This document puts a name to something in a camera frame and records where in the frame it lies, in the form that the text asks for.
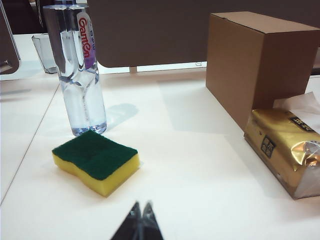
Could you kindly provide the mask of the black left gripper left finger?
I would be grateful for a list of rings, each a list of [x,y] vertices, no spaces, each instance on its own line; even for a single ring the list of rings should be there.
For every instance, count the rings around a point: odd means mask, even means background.
[[[138,201],[134,203],[127,216],[116,230],[111,240],[140,240],[141,208]]]

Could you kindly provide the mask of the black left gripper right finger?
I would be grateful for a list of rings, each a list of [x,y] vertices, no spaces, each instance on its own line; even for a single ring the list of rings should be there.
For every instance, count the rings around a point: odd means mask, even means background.
[[[143,209],[141,218],[141,240],[163,240],[156,215],[151,201],[148,201]]]

